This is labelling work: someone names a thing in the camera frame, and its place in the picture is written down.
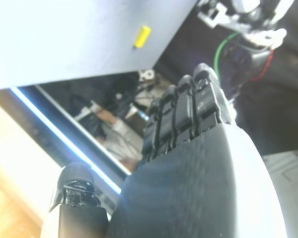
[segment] green wire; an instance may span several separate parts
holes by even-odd
[[[239,33],[238,32],[234,32],[232,34],[230,34],[228,37],[226,37],[219,45],[219,47],[217,48],[217,51],[215,53],[215,57],[214,57],[214,71],[217,74],[218,78],[220,79],[220,71],[219,71],[219,59],[220,59],[220,55],[221,52],[224,48],[224,46],[231,40],[233,39],[235,36],[237,36]]]

